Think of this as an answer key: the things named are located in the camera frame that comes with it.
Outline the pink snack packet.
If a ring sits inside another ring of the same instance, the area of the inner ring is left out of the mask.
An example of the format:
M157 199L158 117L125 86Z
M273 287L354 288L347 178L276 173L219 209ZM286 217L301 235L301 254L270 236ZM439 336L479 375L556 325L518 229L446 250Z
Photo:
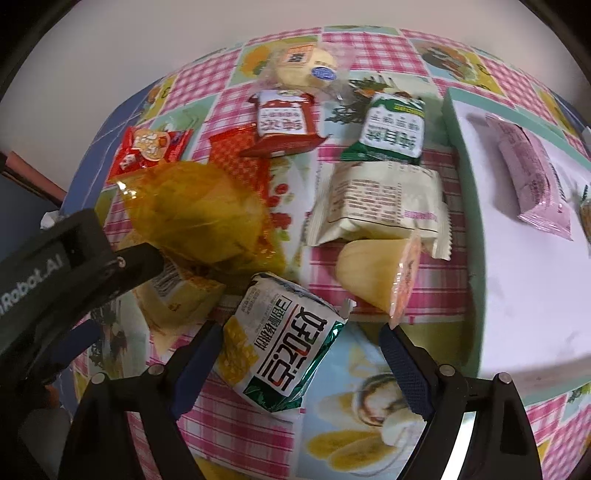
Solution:
M571 209L541 140L530 130L487 114L517 195L519 219L537 230L571 241Z

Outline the yellow bread bag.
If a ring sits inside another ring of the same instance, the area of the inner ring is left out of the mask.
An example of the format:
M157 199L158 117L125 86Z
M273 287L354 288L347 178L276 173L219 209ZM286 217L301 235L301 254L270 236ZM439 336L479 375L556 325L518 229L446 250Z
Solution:
M116 185L133 229L165 253L226 274L287 266L266 203L215 166L162 163Z

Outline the small red candy packet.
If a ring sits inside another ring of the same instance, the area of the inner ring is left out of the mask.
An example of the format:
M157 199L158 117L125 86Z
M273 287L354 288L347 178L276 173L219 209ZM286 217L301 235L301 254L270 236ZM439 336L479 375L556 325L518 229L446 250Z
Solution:
M160 131L128 127L115 153L107 182L112 184L160 164L180 161L192 134L192 129Z

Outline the white green snack packet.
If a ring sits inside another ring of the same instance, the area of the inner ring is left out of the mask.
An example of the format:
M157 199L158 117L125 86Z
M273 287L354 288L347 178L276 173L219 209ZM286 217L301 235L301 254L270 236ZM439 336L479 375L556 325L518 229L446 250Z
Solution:
M293 422L356 302L339 308L273 273L252 277L223 326L215 373L243 400Z

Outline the green white biscuit packet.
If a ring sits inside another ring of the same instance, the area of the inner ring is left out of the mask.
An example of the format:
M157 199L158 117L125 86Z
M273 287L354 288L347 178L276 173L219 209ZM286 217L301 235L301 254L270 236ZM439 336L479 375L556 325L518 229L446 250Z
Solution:
M358 141L342 151L342 161L398 161L419 165L426 130L422 99L376 93L369 107Z

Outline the red patterned snack packet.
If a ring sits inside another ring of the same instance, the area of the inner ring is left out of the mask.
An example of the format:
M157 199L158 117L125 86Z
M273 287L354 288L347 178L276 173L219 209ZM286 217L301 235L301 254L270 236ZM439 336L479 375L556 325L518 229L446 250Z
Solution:
M270 160L242 156L242 152L248 150L254 143L256 143L256 125L253 123L212 135L209 137L211 152L208 163L249 187L266 203L269 199Z

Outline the pink checkered picture tablecloth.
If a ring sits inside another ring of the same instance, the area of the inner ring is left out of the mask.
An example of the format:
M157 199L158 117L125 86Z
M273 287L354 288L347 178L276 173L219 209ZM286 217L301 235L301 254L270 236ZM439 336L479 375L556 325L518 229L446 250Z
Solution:
M349 71L353 100L349 104L325 103L315 107L315 122L329 140L308 152L270 161L266 199L277 238L283 244L287 273L303 280L311 291L327 300L340 300L345 291L329 279L339 248L304 247L297 239L311 211L322 162L339 158L362 125L368 95L387 86L399 87L423 98L427 107L426 165L439 169L453 226L452 260L427 260L419 273L419 293L412 297L411 333L427 334L427 326L443 328L446 322L459 340L468 305L468 267L464 209L442 117L447 90L462 92L480 106L500 107L518 120L536 125L554 146L565 147L590 172L590 156L564 117L562 99L543 83L501 59L467 44L416 30L374 26L328 26L267 35L205 55L148 89L127 99L105 120L87 150L65 197L61 213L69 215L94 207L111 244L117 246L131 231L119 190L110 170L128 128L191 130L182 160L204 163L211 152L209 137L246 128L256 122L247 99L254 81L270 55L283 47L327 42L351 47L355 62ZM567 479L590 446L590 379L575 386L559 386L559 393L542 393L526 407L539 449L544 479ZM217 466L256 479L297 477L296 432L280 426L263 413L254 413L215 375L205 383L204 394L189 414L181 417L180 431L199 467L214 478Z

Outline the white tray with green rim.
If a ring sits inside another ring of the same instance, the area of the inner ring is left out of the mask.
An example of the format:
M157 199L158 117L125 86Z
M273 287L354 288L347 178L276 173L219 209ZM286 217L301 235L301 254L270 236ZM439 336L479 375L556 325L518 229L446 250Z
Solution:
M525 404L589 382L590 244L578 210L571 210L569 239L519 220L511 176L486 116L541 140L572 206L590 182L589 160L548 128L481 95L449 88L442 111L458 153L466 218L475 326L469 370L484 378L510 373Z

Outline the small green yellow packet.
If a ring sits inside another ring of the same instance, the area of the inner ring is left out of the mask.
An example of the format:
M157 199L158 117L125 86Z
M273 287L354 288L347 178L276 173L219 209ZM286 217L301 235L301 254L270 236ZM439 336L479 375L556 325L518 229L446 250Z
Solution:
M587 242L591 245L591 197L589 185L585 186L581 196L579 217Z

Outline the round pastry in clear wrapper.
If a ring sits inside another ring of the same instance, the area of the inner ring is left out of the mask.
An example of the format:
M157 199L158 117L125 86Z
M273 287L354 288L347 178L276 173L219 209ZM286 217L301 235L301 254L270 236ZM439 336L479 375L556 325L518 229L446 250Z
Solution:
M281 45L267 59L254 91L297 90L319 101L344 103L353 96L349 71L356 51L332 42L304 42Z

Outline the cream snack packet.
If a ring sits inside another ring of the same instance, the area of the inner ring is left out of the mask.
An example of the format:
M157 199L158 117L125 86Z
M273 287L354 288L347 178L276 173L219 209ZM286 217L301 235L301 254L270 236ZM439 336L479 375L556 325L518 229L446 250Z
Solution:
M423 250L449 261L453 235L435 170L397 161L329 164L318 184L305 241L404 239L418 232Z

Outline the yellow snack packet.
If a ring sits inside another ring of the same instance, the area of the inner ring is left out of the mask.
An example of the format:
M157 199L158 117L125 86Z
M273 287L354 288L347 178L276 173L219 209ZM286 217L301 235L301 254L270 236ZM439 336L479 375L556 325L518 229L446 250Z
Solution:
M148 326L169 333L204 321L224 290L221 282L194 275L167 260L161 273L133 293Z

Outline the yellow jelly cup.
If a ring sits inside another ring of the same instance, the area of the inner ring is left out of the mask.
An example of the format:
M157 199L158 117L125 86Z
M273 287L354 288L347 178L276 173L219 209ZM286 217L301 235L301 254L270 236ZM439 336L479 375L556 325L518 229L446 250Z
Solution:
M394 329L412 295L421 254L417 232L405 239L355 240L339 252L335 279L350 294L387 314Z

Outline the red white biscuit packet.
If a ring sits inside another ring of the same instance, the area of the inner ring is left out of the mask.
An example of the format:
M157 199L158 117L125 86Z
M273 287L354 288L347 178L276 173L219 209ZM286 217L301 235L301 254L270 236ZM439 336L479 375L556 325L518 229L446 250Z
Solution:
M256 142L242 157L276 158L310 152L326 138L318 134L315 98L300 90L267 89L253 94L256 106Z

